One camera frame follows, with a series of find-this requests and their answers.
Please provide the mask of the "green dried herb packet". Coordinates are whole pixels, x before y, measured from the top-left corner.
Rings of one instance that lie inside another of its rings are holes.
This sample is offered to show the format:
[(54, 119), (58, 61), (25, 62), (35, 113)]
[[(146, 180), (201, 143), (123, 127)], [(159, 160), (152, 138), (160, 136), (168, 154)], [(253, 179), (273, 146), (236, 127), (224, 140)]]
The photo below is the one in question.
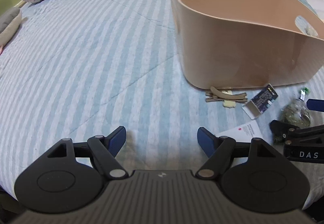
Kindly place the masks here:
[(306, 87), (299, 90), (298, 97), (292, 99), (280, 112), (279, 121), (298, 126), (300, 128), (310, 127), (311, 118), (306, 107), (306, 97), (310, 90)]

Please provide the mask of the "white small box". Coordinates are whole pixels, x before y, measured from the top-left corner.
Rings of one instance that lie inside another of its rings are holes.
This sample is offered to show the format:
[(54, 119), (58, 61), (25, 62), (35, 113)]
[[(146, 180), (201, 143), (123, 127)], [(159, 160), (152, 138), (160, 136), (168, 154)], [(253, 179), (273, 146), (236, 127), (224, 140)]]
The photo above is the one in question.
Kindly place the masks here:
[(227, 136), (237, 142), (251, 142), (252, 138), (263, 138), (255, 120), (216, 134), (216, 137)]

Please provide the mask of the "dark blue small box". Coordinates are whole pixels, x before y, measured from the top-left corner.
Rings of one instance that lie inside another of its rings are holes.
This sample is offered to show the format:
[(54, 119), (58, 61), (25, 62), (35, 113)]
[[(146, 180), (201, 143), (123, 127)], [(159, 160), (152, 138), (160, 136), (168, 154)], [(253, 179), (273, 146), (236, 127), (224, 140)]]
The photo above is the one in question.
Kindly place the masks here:
[(248, 101), (242, 109), (251, 120), (261, 116), (277, 100), (278, 94), (271, 84), (267, 84), (257, 95)]

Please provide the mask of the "brown hair clip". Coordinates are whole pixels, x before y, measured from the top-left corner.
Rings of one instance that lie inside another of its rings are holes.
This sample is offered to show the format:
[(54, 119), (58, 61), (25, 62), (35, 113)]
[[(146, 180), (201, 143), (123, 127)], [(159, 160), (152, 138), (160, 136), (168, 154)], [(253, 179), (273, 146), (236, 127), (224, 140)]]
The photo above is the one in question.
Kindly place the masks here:
[(218, 90), (215, 87), (211, 86), (209, 91), (205, 92), (205, 102), (222, 102), (224, 108), (235, 108), (236, 104), (247, 103), (247, 93), (237, 93), (233, 94), (231, 90)]

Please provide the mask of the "white plush toy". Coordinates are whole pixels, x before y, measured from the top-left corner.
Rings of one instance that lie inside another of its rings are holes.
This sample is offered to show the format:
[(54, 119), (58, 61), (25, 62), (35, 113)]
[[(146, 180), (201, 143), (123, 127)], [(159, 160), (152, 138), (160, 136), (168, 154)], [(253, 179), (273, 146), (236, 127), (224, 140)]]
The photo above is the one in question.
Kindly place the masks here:
[(318, 37), (317, 31), (312, 26), (306, 26), (305, 32), (312, 37)]

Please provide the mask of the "blue striped bed cover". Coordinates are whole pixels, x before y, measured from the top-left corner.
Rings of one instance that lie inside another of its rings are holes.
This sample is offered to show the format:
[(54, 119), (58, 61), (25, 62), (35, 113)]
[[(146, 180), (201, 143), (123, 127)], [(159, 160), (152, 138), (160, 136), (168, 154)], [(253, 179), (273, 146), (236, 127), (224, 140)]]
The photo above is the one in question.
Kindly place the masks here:
[[(127, 171), (197, 171), (207, 161), (200, 127), (216, 135), (252, 121), (246, 103), (207, 103), (210, 88), (184, 77), (171, 0), (46, 0), (22, 15), (1, 54), (1, 187), (9, 194), (62, 139), (85, 142), (124, 126), (117, 161)], [(250, 101), (266, 85), (216, 89)], [(306, 82), (273, 87), (277, 100), (255, 119), (268, 143), (270, 122), (300, 89), (323, 98), (323, 66)]]

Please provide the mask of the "beige plastic storage basket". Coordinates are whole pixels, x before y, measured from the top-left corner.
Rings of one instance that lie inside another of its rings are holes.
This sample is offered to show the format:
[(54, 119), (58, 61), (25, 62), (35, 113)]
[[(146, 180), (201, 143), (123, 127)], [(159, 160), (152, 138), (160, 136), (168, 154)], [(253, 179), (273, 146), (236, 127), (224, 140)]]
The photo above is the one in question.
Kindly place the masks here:
[(171, 0), (171, 7), (182, 72), (197, 88), (303, 83), (323, 66), (323, 22), (299, 0)]

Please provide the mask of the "grey beige slipper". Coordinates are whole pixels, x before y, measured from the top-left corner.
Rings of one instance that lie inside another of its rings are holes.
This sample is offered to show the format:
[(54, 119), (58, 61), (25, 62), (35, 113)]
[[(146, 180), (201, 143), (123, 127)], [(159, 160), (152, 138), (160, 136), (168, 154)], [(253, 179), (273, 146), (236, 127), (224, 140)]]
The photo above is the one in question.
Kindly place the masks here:
[(12, 7), (1, 16), (1, 46), (5, 47), (18, 30), (22, 20), (19, 7)]

